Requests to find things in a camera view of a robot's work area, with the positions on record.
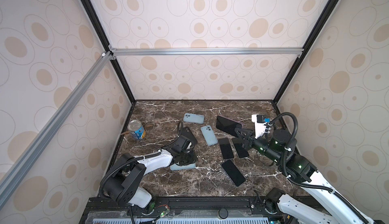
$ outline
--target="black smartphone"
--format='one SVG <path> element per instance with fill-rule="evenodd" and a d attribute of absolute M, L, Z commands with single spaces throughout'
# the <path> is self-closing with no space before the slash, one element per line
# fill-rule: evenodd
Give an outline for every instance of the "black smartphone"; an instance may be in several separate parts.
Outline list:
<path fill-rule="evenodd" d="M 219 141 L 221 154 L 223 155 L 223 159 L 232 159 L 234 158 L 234 153 L 232 152 L 230 141 L 228 138 L 217 139 Z"/>
<path fill-rule="evenodd" d="M 243 140 L 239 138 L 232 138 L 232 144 L 234 144 L 236 153 L 238 154 L 239 158 L 247 158 L 249 157 L 249 153 L 243 149 L 242 147 Z"/>
<path fill-rule="evenodd" d="M 242 124 L 239 122 L 236 122 L 231 119 L 227 119 L 222 116 L 217 116 L 216 117 L 216 128 L 230 134 L 232 136 L 238 137 L 238 135 L 235 132 L 235 128 L 242 128 Z"/>
<path fill-rule="evenodd" d="M 244 176 L 241 174 L 239 169 L 235 166 L 235 164 L 231 160 L 227 160 L 226 162 L 221 164 L 221 167 L 226 171 L 232 182 L 238 187 L 242 183 L 246 181 Z"/>

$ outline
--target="metal can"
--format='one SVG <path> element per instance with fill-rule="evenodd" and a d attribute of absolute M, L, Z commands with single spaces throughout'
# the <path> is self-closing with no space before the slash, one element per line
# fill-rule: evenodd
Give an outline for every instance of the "metal can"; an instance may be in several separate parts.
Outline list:
<path fill-rule="evenodd" d="M 132 137 L 134 137 L 136 140 L 141 140 L 146 135 L 146 131 L 143 128 L 142 122 L 139 120 L 131 121 L 127 128 L 132 134 Z"/>

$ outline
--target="brown marble surface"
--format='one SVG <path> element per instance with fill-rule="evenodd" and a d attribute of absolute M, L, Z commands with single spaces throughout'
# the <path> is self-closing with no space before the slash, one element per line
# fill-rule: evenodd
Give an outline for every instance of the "brown marble surface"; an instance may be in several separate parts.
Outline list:
<path fill-rule="evenodd" d="M 280 188 L 296 196 L 308 195 L 297 186 L 292 186 L 278 171 L 276 166 L 269 167 L 271 160 L 250 150 L 250 157 L 239 159 L 232 142 L 231 147 L 235 158 L 232 161 L 245 176 L 246 182 L 239 187 L 224 172 L 221 167 L 223 160 L 218 144 L 208 146 L 200 127 L 211 125 L 217 138 L 232 138 L 232 136 L 216 129 L 216 116 L 243 123 L 244 128 L 254 129 L 251 122 L 252 114 L 264 114 L 275 117 L 272 105 L 261 101 L 139 101 L 131 119 L 140 120 L 146 128 L 143 140 L 134 140 L 126 135 L 118 156 L 130 152 L 132 155 L 149 154 L 166 145 L 177 135 L 177 122 L 184 114 L 193 113 L 205 116 L 204 124 L 185 123 L 198 144 L 196 168 L 172 171 L 169 167 L 160 168 L 143 177 L 141 187 L 155 196 L 254 196 L 256 189 L 261 196 L 266 195 L 273 187 Z"/>

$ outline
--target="blue can label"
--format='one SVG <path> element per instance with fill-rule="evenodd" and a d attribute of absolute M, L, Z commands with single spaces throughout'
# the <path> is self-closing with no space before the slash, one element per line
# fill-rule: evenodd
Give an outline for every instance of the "blue can label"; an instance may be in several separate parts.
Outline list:
<path fill-rule="evenodd" d="M 141 126 L 138 130 L 131 131 L 131 134 L 132 134 L 132 137 L 134 137 L 134 139 L 141 140 L 146 135 L 146 131 L 143 128 L 143 126 Z"/>

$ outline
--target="patterned wall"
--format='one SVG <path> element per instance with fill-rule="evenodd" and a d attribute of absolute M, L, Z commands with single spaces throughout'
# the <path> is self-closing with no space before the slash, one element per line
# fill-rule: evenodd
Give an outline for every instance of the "patterned wall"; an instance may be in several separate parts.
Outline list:
<path fill-rule="evenodd" d="M 113 47 L 298 47 L 328 0 L 94 0 Z"/>
<path fill-rule="evenodd" d="M 105 65 L 0 211 L 0 224 L 78 224 L 96 196 L 130 103 Z"/>
<path fill-rule="evenodd" d="M 301 153 L 352 204 L 385 223 L 388 15 L 389 0 L 342 0 L 278 104 L 298 117 Z"/>
<path fill-rule="evenodd" d="M 273 99 L 295 54 L 118 56 L 136 99 Z"/>
<path fill-rule="evenodd" d="M 101 53 L 78 0 L 0 0 L 0 179 Z"/>

